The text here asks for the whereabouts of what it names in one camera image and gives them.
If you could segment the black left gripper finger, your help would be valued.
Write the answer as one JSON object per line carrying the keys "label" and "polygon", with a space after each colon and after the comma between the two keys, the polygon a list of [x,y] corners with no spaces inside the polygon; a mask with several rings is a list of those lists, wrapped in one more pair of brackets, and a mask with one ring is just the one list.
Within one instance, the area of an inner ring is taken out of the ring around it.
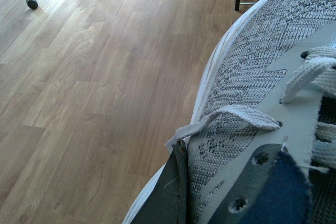
{"label": "black left gripper finger", "polygon": [[172,145],[153,190],[131,223],[187,223],[187,151],[183,140]]}

